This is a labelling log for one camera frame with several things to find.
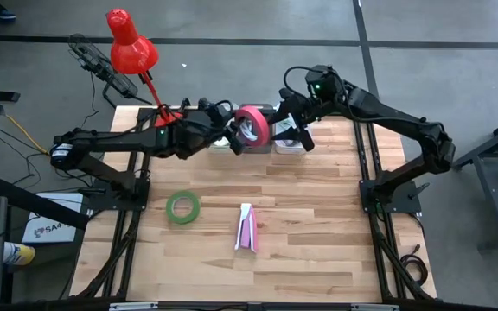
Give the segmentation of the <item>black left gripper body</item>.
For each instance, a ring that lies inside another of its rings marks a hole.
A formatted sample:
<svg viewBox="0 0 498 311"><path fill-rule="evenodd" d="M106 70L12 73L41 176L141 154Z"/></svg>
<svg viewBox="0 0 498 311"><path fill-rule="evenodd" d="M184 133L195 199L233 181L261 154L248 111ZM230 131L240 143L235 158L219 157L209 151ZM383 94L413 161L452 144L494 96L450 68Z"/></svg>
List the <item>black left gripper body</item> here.
<svg viewBox="0 0 498 311"><path fill-rule="evenodd" d="M203 113L202 120L208 126L202 137L204 145L211 145L222 138L226 138L228 142L238 138L239 126L234 121L233 113L227 112L225 115L218 114L213 116Z"/></svg>

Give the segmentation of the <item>pink tape roll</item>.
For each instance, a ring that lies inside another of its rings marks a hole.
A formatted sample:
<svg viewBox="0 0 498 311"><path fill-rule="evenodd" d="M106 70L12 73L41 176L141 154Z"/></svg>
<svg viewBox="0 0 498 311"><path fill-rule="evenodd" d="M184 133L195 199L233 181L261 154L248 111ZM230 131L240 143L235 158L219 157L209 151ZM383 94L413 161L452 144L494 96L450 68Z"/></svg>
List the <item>pink tape roll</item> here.
<svg viewBox="0 0 498 311"><path fill-rule="evenodd" d="M270 141L269 125L260 110L252 105L241 107L235 113L234 122L241 128L241 124L245 119L249 120L252 123L252 127L256 130L256 138L254 140L245 135L242 131L239 132L246 144L252 147L259 147L267 144Z"/></svg>

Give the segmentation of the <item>white and pink stapler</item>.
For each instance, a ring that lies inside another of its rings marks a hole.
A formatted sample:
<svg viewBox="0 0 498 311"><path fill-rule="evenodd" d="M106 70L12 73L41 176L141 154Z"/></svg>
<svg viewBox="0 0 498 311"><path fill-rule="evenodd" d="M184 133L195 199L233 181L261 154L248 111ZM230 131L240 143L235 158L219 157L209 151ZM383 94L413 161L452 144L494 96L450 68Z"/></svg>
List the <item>white and pink stapler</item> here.
<svg viewBox="0 0 498 311"><path fill-rule="evenodd" d="M257 252L257 220L251 203L242 203L240 205L239 223L234 249L236 251L247 249L253 253Z"/></svg>

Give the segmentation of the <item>green tape roll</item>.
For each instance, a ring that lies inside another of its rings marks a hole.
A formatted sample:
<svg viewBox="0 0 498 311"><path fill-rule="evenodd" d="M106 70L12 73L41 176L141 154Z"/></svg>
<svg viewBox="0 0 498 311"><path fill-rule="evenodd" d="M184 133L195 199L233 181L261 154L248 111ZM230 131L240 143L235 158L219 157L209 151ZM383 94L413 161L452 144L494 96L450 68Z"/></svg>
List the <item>green tape roll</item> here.
<svg viewBox="0 0 498 311"><path fill-rule="evenodd" d="M189 200L192 204L192 209L189 214L185 216L178 216L175 213L175 205L179 200L182 199ZM166 214L169 220L179 225L185 225L193 222L199 216L200 210L201 210L201 203L198 197L194 193L186 190L178 191L172 194L166 203Z"/></svg>

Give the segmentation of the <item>white plastic storage bin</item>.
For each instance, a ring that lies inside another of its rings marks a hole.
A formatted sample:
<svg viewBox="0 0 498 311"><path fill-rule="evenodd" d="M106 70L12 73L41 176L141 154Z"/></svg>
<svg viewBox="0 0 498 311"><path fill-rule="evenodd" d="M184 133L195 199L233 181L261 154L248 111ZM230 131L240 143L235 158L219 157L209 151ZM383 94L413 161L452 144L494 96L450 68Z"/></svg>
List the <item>white plastic storage bin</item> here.
<svg viewBox="0 0 498 311"><path fill-rule="evenodd" d="M289 129L296 128L296 122L292 116L288 116L286 119L279 121L273 125L274 134L283 133ZM314 149L315 144L309 144L307 148L300 141L295 140L275 140L274 141L275 151L278 154L292 154L301 155L310 152Z"/></svg>
<svg viewBox="0 0 498 311"><path fill-rule="evenodd" d="M222 137L211 143L208 147L208 151L213 153L231 152L230 142L225 137Z"/></svg>

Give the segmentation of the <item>grey plastic storage bin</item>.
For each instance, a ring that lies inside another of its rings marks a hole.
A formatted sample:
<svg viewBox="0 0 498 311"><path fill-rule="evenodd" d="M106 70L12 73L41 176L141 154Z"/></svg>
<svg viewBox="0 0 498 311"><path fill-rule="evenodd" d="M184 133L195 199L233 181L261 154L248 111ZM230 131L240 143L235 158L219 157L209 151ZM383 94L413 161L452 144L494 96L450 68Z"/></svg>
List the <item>grey plastic storage bin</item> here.
<svg viewBox="0 0 498 311"><path fill-rule="evenodd" d="M243 104L241 107L248 106L248 105L252 105L252 106L255 106L256 108L258 108L260 110L260 112L265 116L267 123L268 123L267 118L275 112L273 106L268 105L268 104ZM252 127L252 123L249 120L245 119L241 124L241 128L239 128L238 134L239 134L239 138L246 146L246 153L253 153L253 154L268 154L268 153L270 153L271 152L271 136L272 136L272 129L271 129L270 125L269 125L269 130L270 130L270 141L267 144L259 146L259 147L249 146L243 140L243 138L241 137L239 132L242 131L245 135L249 136L252 140L254 140L256 138L255 137L256 130Z"/></svg>

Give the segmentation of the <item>red desk lamp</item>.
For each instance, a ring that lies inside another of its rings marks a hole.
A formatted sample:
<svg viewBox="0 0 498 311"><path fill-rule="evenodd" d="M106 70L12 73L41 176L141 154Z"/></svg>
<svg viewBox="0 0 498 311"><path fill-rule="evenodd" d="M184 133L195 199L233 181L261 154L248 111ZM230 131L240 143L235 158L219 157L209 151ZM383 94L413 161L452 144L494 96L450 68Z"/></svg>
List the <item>red desk lamp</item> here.
<svg viewBox="0 0 498 311"><path fill-rule="evenodd" d="M172 124L181 114L174 113L158 97L150 77L151 68L159 61L156 47L137 32L131 14L121 8L106 14L107 24L113 35L111 48L112 66L122 74L136 74L148 86L159 110L155 126Z"/></svg>

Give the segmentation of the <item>white cardboard box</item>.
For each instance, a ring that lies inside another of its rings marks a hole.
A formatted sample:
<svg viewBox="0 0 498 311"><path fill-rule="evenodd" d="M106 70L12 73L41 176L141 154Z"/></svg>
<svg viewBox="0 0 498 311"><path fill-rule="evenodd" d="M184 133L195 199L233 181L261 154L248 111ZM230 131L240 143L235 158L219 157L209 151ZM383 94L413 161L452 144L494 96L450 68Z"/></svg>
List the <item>white cardboard box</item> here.
<svg viewBox="0 0 498 311"><path fill-rule="evenodd" d="M23 231L23 244L59 244L74 241L76 228L67 219L72 213L81 213L84 196L80 193L42 192L43 210L31 212Z"/></svg>

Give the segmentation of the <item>black diagonal beam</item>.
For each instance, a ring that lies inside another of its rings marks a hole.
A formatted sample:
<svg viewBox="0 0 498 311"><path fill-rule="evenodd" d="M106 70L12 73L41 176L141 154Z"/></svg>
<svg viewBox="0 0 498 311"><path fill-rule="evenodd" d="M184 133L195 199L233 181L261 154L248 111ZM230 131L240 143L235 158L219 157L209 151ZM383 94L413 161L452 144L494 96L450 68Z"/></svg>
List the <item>black diagonal beam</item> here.
<svg viewBox="0 0 498 311"><path fill-rule="evenodd" d="M52 219L77 229L85 230L90 220L85 214L75 212L2 179L0 179L0 197L6 198L11 206L37 213L44 218Z"/></svg>

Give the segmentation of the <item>yellow can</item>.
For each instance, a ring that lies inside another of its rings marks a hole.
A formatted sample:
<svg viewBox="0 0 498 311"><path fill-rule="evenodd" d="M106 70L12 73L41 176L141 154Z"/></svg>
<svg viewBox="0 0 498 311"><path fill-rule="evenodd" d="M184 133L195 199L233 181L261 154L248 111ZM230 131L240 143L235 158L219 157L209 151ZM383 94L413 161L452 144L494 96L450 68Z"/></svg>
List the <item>yellow can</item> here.
<svg viewBox="0 0 498 311"><path fill-rule="evenodd" d="M25 244L5 242L3 245L3 262L8 265L24 266L35 258L35 248Z"/></svg>

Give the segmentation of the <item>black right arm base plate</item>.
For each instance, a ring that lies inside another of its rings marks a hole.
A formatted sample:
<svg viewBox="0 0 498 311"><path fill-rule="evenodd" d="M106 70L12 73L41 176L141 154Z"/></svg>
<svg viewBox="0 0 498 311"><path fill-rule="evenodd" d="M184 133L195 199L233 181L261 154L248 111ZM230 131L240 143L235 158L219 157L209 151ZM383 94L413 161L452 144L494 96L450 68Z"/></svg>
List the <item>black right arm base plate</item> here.
<svg viewBox="0 0 498 311"><path fill-rule="evenodd" d="M408 181L395 189L391 201L387 203L382 203L370 194L373 184L374 182L370 180L360 181L359 183L361 205L364 213L411 213L418 216L422 215L418 196L429 186L429 183L417 187L414 181Z"/></svg>

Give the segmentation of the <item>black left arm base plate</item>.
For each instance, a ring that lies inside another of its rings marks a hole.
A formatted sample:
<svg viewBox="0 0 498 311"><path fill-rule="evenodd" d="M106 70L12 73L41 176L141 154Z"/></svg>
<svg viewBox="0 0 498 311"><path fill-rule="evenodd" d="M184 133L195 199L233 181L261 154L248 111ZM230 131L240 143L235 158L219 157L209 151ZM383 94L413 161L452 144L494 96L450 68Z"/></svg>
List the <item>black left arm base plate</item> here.
<svg viewBox="0 0 498 311"><path fill-rule="evenodd" d="M96 180L80 192L89 200L93 210L142 211L146 208L150 191L149 178L136 178L131 188L109 181Z"/></svg>

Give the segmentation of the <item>black aluminium frame rail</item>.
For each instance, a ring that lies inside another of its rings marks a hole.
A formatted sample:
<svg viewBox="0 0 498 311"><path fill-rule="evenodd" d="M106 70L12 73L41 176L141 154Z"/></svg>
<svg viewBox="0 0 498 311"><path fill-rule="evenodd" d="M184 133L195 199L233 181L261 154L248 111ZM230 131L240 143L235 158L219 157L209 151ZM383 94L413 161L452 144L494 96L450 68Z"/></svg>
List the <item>black aluminium frame rail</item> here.
<svg viewBox="0 0 498 311"><path fill-rule="evenodd" d="M357 146L357 155L359 159L362 180L366 181L369 178L369 172L367 167L366 152L364 149L364 142L362 139L361 126L358 122L353 122L354 126L354 136ZM391 297L391 291L388 286L388 279L386 276L385 263L383 259L382 249L375 236L375 225L377 225L377 217L373 213L364 212L367 215L369 222L369 229L373 244L373 255L375 261L376 272L378 276L378 283L380 288L380 299L384 301L385 298Z"/></svg>
<svg viewBox="0 0 498 311"><path fill-rule="evenodd" d="M376 140L376 135L374 131L373 124L367 124L367 134L369 140L369 146L371 150L371 155L373 158L373 168L375 172L375 178L378 179L380 177L380 173L382 172L381 162L380 162L380 152ZM393 220L390 213L383 212L381 214L383 219L384 227L386 230L386 239L389 245L390 250L394 255L398 256L398 248L396 243L396 238L393 230ZM393 272L394 272L394 281L396 285L397 297L398 298L406 298L406 289L404 281L401 279L399 272L396 270L396 266L392 264Z"/></svg>
<svg viewBox="0 0 498 311"><path fill-rule="evenodd" d="M137 152L131 152L130 156L129 156L127 170L134 171L134 169L136 167L136 162L137 162ZM115 224L115 231L113 234L110 259L113 258L113 253L118 248L118 244L123 237L125 217L126 217L126 211L119 211L118 212L118 216L117 216L117 220L116 220L116 224ZM115 271L116 271L116 266L113 266L110 268L110 273L109 273L108 277L105 279L105 283L103 285L102 296L110 296L111 295Z"/></svg>
<svg viewBox="0 0 498 311"><path fill-rule="evenodd" d="M137 123L136 125L139 126L137 131L140 131L143 127L144 124L148 121L152 120L151 113L153 112L152 109L150 108L140 108L137 113ZM137 158L138 158L138 152L131 152L129 161L128 161L128 170L131 170L132 172L135 171L136 169L136 164L137 164ZM129 238L129 244L127 245L125 249L125 254L124 254L124 264L123 264L123 270L122 270L122 275L120 278L120 284L118 287L117 291L117 296L121 296L123 298L127 298L128 295L128 290L130 287L130 282L131 282L131 271L132 271L132 265L133 265L133 259L135 255L135 250L136 250L136 243L137 243L137 233L138 233L138 227L141 219L142 212L145 210L147 206L147 201L148 201L148 196L149 196L149 180L148 180L148 173L147 173L147 168L148 168L148 160L146 161L147 156L145 156L142 153L142 163L141 163L141 170L138 172L140 173L139 177L137 178L137 181L139 181L139 194L137 195L137 198L135 200L135 203L137 205L137 209L135 209L131 213L131 222L129 224L127 232L124 234L123 238Z"/></svg>
<svg viewBox="0 0 498 311"><path fill-rule="evenodd" d="M59 301L24 302L0 305L0 311L108 311L112 303L127 302L120 298L72 297ZM355 303L397 305L400 311L498 311L482 307L442 301L388 299L384 302L222 302L222 301L157 301L155 311L350 311Z"/></svg>

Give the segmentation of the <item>silver rail bracket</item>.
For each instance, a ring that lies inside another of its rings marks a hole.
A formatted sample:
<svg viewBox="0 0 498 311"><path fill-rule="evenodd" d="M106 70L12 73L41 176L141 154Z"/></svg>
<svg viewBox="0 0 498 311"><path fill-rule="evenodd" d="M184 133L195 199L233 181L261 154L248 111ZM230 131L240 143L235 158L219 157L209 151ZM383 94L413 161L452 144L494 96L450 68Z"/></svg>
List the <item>silver rail bracket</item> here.
<svg viewBox="0 0 498 311"><path fill-rule="evenodd" d="M112 303L108 311L155 311L158 310L157 301L128 301Z"/></svg>
<svg viewBox="0 0 498 311"><path fill-rule="evenodd" d="M350 311L400 311L399 306L390 304L355 303Z"/></svg>

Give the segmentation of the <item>black diagonal frame brace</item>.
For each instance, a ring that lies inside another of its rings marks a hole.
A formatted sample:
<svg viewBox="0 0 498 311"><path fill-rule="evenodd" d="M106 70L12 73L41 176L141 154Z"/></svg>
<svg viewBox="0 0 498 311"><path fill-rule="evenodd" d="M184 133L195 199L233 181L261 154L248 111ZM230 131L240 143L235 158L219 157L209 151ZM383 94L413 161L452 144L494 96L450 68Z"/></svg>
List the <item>black diagonal frame brace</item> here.
<svg viewBox="0 0 498 311"><path fill-rule="evenodd" d="M127 232L128 227L126 230L125 229L123 230L123 236ZM95 275L95 277L87 284L87 286L76 295L76 297L95 298L96 294L98 294L98 292L100 290L103 291L103 285L105 283L105 279L108 277L108 275L110 273L110 268L113 266L116 266L116 271L115 271L115 275L116 275L117 265L121 259L123 259L123 263L122 263L122 270L123 270L123 264L124 264L124 260L125 260L125 249L126 249L127 245L129 244L128 241L129 241L129 238L122 237L121 241L118 244L118 248L113 253L112 259L110 259L110 253L111 253L111 248L110 248L108 258L106 259L103 266L100 268L100 270ZM122 301L124 301L125 298L123 298L121 296L117 296L117 291L118 291L118 289L116 290L116 293L114 295L111 293L110 296L101 296L101 297L102 298L120 298Z"/></svg>
<svg viewBox="0 0 498 311"><path fill-rule="evenodd" d="M415 300L433 300L432 296L422 290L422 285L425 284L429 271L426 268L424 261L415 255L419 250L420 245L416 245L413 253L398 257L390 250L387 239L382 232L376 232L375 236L380 244L382 252L389 259L390 263L396 266L396 270L404 281L406 291L409 291ZM421 273L420 279L415 280L412 277L410 272L406 269L408 264L415 264L417 266L418 271Z"/></svg>

